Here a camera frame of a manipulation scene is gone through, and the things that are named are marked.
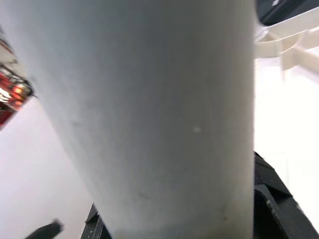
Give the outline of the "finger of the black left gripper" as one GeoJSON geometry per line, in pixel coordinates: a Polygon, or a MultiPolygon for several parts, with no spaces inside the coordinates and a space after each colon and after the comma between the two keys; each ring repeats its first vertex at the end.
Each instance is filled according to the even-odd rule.
{"type": "Polygon", "coordinates": [[[36,229],[25,239],[53,239],[61,232],[62,223],[59,220],[54,220],[52,223],[36,229]]]}

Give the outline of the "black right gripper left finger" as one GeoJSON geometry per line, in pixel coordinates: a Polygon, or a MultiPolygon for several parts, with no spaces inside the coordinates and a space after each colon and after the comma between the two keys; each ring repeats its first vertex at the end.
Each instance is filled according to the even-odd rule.
{"type": "Polygon", "coordinates": [[[93,204],[85,221],[83,239],[111,239],[95,205],[93,204]]]}

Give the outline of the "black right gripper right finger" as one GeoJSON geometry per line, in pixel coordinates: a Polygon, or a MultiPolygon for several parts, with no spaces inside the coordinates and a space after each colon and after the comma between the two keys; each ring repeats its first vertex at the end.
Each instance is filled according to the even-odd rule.
{"type": "Polygon", "coordinates": [[[275,169],[258,153],[254,158],[254,238],[317,239],[318,232],[275,169]]]}

